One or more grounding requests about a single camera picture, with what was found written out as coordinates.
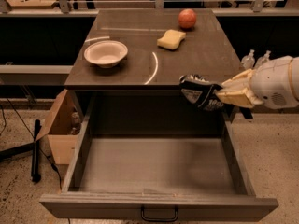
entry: concrete floor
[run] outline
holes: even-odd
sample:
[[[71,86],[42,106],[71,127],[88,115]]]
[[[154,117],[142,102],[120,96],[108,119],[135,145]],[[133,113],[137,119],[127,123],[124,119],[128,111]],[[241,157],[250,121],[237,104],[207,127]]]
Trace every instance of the concrete floor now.
[[[32,131],[36,119],[43,123],[49,107],[20,106],[17,110]],[[253,115],[251,120],[236,115],[233,122],[235,141],[240,145],[257,197],[277,198],[279,203],[279,207],[259,223],[299,223],[299,112],[257,112]],[[6,108],[5,116],[7,127],[0,136],[0,150],[30,143],[32,137],[16,113]],[[0,130],[3,125],[1,115]],[[41,148],[50,154],[45,141],[41,142]],[[0,223],[68,223],[67,219],[54,217],[38,202],[43,193],[60,192],[58,175],[48,161],[40,157],[42,179],[36,184],[31,181],[30,153],[0,162]],[[64,178],[67,166],[58,165],[58,168]],[[136,224],[142,221],[71,219],[70,223]]]

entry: brown cardboard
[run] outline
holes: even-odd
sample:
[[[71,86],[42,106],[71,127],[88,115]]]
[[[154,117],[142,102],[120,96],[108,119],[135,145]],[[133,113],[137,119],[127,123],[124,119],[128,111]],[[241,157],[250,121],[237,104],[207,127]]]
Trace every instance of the brown cardboard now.
[[[49,114],[45,118],[36,140],[42,137],[49,142],[56,164],[69,164],[74,154],[78,136],[71,135],[71,115],[75,105],[68,90],[57,95]]]

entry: sponge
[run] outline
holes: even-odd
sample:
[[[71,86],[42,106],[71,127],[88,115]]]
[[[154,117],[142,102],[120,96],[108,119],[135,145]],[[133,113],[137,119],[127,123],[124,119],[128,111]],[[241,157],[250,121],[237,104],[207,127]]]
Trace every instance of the sponge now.
[[[186,33],[176,30],[167,30],[164,36],[157,40],[157,45],[165,49],[177,49],[185,37]]]

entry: white bowl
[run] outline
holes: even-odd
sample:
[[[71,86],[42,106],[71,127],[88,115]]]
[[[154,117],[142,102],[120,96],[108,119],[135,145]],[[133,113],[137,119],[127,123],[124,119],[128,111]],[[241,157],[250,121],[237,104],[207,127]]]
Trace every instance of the white bowl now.
[[[128,48],[118,41],[100,41],[85,49],[84,57],[102,68],[117,65],[128,54]]]

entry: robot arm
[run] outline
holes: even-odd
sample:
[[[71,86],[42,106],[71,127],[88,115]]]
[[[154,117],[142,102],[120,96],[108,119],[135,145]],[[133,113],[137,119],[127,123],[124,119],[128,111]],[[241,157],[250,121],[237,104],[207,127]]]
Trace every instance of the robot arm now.
[[[264,105],[271,109],[299,105],[299,57],[281,57],[246,70],[223,82],[215,91],[225,104],[245,108]]]

